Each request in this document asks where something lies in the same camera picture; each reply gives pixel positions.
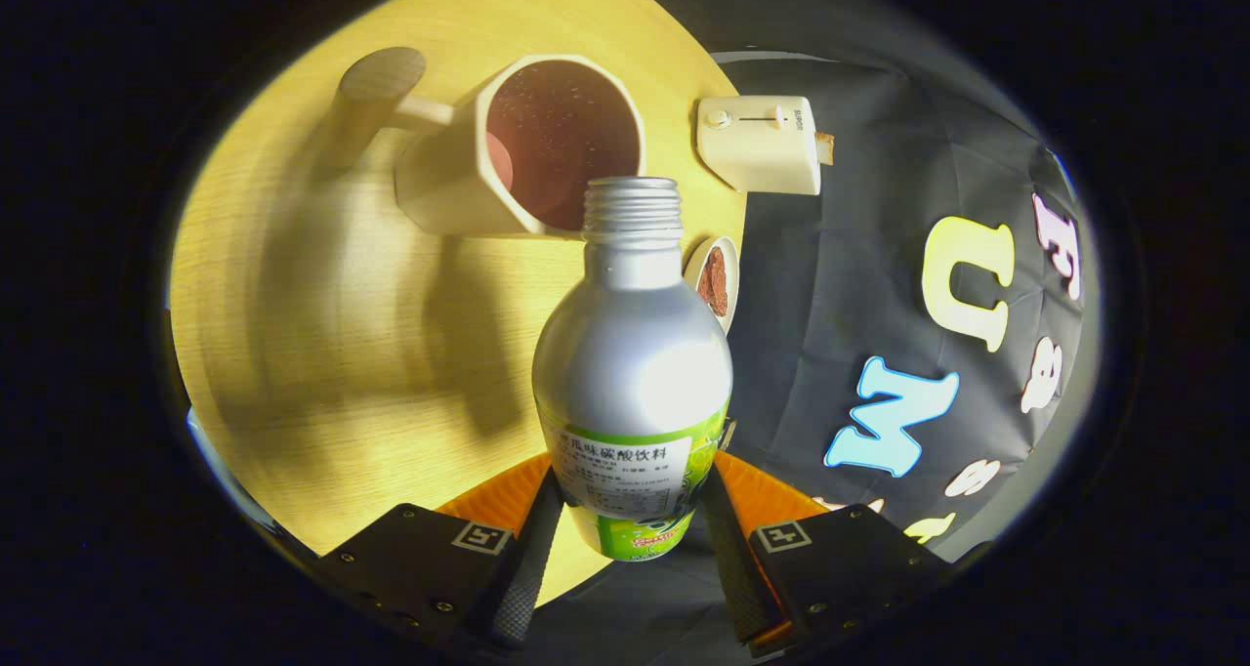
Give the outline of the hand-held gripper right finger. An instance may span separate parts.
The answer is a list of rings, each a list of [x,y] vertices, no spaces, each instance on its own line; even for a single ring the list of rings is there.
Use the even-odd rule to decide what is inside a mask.
[[[830,510],[724,451],[701,489],[732,634],[754,657],[858,639],[988,554],[948,561],[866,505]]]

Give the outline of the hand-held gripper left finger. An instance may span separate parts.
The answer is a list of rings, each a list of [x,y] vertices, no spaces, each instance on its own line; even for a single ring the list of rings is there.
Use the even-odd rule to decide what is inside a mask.
[[[561,514],[551,457],[535,454],[438,509],[392,506],[318,560],[318,574],[421,644],[512,652]]]

